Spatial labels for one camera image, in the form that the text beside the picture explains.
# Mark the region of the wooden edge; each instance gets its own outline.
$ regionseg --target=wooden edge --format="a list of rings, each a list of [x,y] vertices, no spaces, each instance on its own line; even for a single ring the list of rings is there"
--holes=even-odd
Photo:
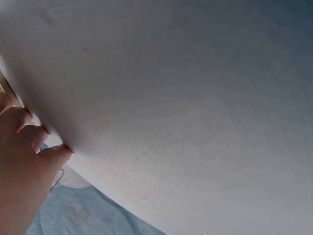
[[[12,100],[14,107],[22,107],[19,100],[14,95],[10,85],[4,78],[2,72],[0,71],[0,93],[5,93]]]

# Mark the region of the skin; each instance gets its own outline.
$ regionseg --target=skin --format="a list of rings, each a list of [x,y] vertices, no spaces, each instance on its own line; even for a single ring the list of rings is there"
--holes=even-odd
[[[62,144],[36,153],[48,137],[24,108],[0,94],[0,234],[25,234],[47,198],[53,179],[71,157]]]

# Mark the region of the white fabric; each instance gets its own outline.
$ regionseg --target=white fabric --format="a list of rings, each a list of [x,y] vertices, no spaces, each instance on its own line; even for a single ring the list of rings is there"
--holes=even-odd
[[[308,235],[312,28],[304,0],[0,0],[1,69],[165,233]]]

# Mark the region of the finger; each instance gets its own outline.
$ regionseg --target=finger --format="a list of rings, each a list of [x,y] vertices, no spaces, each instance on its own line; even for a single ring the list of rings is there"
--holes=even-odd
[[[39,152],[38,155],[47,162],[48,168],[54,177],[70,159],[72,151],[65,144],[61,144],[52,148],[46,148]]]
[[[22,141],[32,144],[34,150],[37,151],[49,134],[42,126],[28,125],[19,132],[19,136],[22,138]]]
[[[0,116],[0,123],[18,133],[32,119],[31,114],[24,108],[9,108]]]
[[[0,93],[0,114],[2,114],[3,111],[5,111],[10,106],[12,106],[12,101],[10,98],[4,93]]]

